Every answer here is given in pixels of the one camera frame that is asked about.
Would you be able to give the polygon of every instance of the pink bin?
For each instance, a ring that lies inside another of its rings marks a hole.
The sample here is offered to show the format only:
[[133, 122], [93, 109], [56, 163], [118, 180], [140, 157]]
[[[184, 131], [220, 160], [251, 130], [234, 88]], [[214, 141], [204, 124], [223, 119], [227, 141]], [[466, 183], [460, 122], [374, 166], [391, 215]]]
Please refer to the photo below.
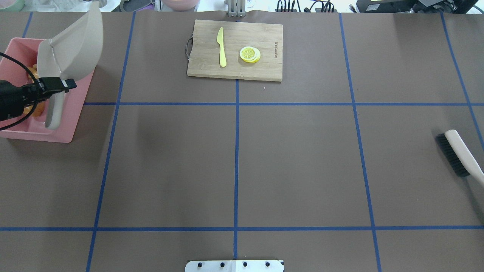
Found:
[[[37, 63], [39, 44], [42, 41], [39, 39], [13, 38], [8, 44], [5, 53], [19, 60], [27, 67], [32, 67], [32, 65]], [[58, 129], [49, 130], [45, 127], [45, 117], [48, 108], [48, 104], [46, 104], [41, 116], [30, 117], [17, 126], [0, 131], [0, 136], [10, 139], [58, 143], [71, 142], [84, 105], [84, 100], [86, 99], [89, 84], [91, 83], [92, 74], [93, 72], [83, 79], [76, 81], [77, 88], [70, 90], [65, 95], [61, 124]], [[22, 67], [5, 58], [0, 61], [0, 79], [7, 80], [17, 87], [31, 83], [27, 77], [27, 72]], [[0, 127], [11, 124], [21, 117], [0, 121]]]

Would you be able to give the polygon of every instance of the metal handle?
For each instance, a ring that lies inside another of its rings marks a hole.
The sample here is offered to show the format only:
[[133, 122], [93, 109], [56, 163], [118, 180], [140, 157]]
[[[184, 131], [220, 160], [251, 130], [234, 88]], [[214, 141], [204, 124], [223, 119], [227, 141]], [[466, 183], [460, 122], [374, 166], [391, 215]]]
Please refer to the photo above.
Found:
[[190, 37], [190, 39], [188, 39], [188, 41], [186, 41], [186, 45], [185, 45], [185, 55], [186, 55], [188, 60], [190, 60], [190, 55], [188, 54], [188, 43], [190, 42], [190, 40], [192, 41], [192, 48], [193, 48], [193, 33], [192, 33], [192, 36]]

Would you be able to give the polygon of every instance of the brush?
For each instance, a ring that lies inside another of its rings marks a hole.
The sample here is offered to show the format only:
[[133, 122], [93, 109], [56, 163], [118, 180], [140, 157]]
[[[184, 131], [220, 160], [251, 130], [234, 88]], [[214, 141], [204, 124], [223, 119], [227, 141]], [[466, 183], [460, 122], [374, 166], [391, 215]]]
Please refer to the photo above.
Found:
[[446, 131], [435, 139], [457, 176], [471, 175], [484, 187], [484, 173], [456, 130]]

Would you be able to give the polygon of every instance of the blue grid line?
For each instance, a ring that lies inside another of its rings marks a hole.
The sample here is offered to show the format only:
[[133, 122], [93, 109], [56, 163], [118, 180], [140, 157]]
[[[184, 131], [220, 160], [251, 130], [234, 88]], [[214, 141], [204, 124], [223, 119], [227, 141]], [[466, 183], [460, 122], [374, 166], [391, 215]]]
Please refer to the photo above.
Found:
[[239, 227], [239, 80], [235, 80], [234, 259], [237, 259]]
[[380, 262], [380, 252], [378, 249], [378, 240], [377, 240], [377, 232], [375, 230], [375, 219], [373, 217], [373, 207], [371, 204], [371, 196], [370, 196], [370, 186], [368, 185], [368, 175], [366, 174], [366, 164], [364, 160], [364, 153], [363, 153], [363, 144], [362, 144], [362, 139], [361, 139], [361, 134], [360, 134], [360, 124], [358, 122], [358, 113], [356, 111], [356, 103], [355, 103], [355, 94], [353, 91], [353, 82], [351, 80], [351, 71], [349, 68], [349, 59], [348, 59], [348, 50], [346, 47], [346, 39], [345, 39], [345, 29], [343, 27], [343, 17], [341, 16], [341, 13], [339, 13], [339, 25], [341, 28], [341, 39], [343, 40], [343, 51], [345, 53], [345, 62], [346, 62], [346, 72], [348, 74], [348, 82], [349, 82], [349, 92], [351, 94], [351, 102], [353, 104], [353, 115], [355, 118], [355, 126], [356, 126], [356, 135], [358, 137], [358, 146], [360, 148], [360, 158], [362, 162], [362, 170], [363, 170], [363, 179], [364, 179], [364, 185], [365, 185], [365, 190], [366, 190], [366, 201], [368, 202], [368, 211], [370, 214], [370, 222], [371, 222], [371, 229], [372, 229], [372, 234], [373, 234], [373, 245], [375, 248], [375, 258], [377, 261], [377, 269], [378, 272], [381, 272], [381, 262]]
[[[354, 227], [237, 227], [237, 231], [370, 231], [373, 230], [463, 230], [484, 229], [482, 225], [434, 225], [434, 226], [354, 226]], [[234, 227], [98, 227], [105, 232], [189, 232], [234, 231]], [[94, 231], [93, 227], [0, 227], [0, 231]]]
[[27, 24], [25, 25], [24, 33], [22, 34], [22, 38], [25, 38], [25, 36], [27, 35], [27, 31], [29, 30], [30, 22], [32, 21], [32, 16], [33, 16], [33, 12], [31, 11], [30, 15], [29, 15], [29, 19], [27, 20]]
[[449, 51], [452, 56], [452, 61], [454, 62], [455, 70], [457, 71], [457, 75], [459, 76], [460, 85], [462, 86], [462, 91], [464, 92], [464, 96], [466, 97], [467, 105], [469, 106], [470, 115], [472, 116], [472, 121], [474, 121], [474, 126], [476, 127], [477, 136], [479, 137], [479, 141], [481, 142], [481, 147], [484, 150], [484, 141], [481, 135], [481, 130], [479, 129], [479, 125], [477, 124], [477, 119], [476, 119], [476, 116], [474, 115], [474, 111], [472, 110], [472, 105], [470, 103], [469, 94], [467, 93], [466, 85], [464, 84], [464, 80], [462, 79], [462, 74], [460, 73], [457, 60], [455, 59], [454, 50], [452, 49], [451, 39], [447, 31], [447, 25], [445, 24], [444, 14], [442, 12], [440, 13], [440, 18], [442, 20], [442, 26], [444, 27], [445, 38], [447, 39], [447, 44], [449, 45]]
[[[85, 106], [114, 106], [116, 102], [85, 102]], [[468, 106], [468, 103], [406, 102], [120, 102], [121, 106]], [[484, 103], [471, 103], [484, 106]]]
[[108, 170], [108, 167], [109, 167], [109, 159], [111, 158], [114, 132], [116, 130], [116, 122], [118, 120], [118, 112], [119, 112], [119, 108], [120, 108], [121, 94], [122, 94], [122, 88], [123, 88], [123, 84], [124, 84], [124, 76], [126, 74], [126, 66], [128, 64], [128, 56], [129, 56], [129, 49], [131, 47], [131, 39], [133, 37], [133, 28], [135, 26], [135, 18], [136, 18], [136, 12], [133, 12], [133, 16], [132, 16], [132, 19], [131, 19], [131, 28], [129, 30], [128, 44], [126, 46], [126, 54], [124, 55], [124, 64], [123, 64], [121, 80], [120, 80], [120, 88], [119, 88], [119, 91], [118, 91], [116, 108], [114, 110], [113, 124], [112, 124], [112, 127], [111, 127], [111, 136], [109, 137], [109, 146], [107, 148], [107, 155], [106, 155], [106, 163], [105, 163], [105, 166], [104, 166], [103, 180], [101, 182], [101, 189], [100, 189], [100, 192], [99, 192], [99, 199], [98, 199], [98, 202], [97, 202], [96, 217], [94, 219], [94, 230], [92, 231], [91, 245], [89, 247], [89, 256], [88, 256], [88, 261], [87, 261], [87, 265], [86, 265], [86, 272], [89, 272], [90, 269], [91, 269], [92, 254], [94, 252], [94, 243], [96, 242], [97, 227], [98, 227], [98, 224], [99, 224], [99, 215], [101, 213], [101, 205], [103, 203], [103, 196], [104, 196], [104, 188], [105, 188], [105, 185], [106, 185], [107, 170]]

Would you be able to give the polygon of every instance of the green bowl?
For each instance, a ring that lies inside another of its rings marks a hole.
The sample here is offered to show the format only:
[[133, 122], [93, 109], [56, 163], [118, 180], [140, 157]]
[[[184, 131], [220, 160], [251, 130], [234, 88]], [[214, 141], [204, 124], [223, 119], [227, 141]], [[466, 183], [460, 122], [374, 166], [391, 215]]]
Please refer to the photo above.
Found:
[[0, 11], [21, 11], [25, 6], [25, 0], [17, 0], [11, 6], [2, 8]]

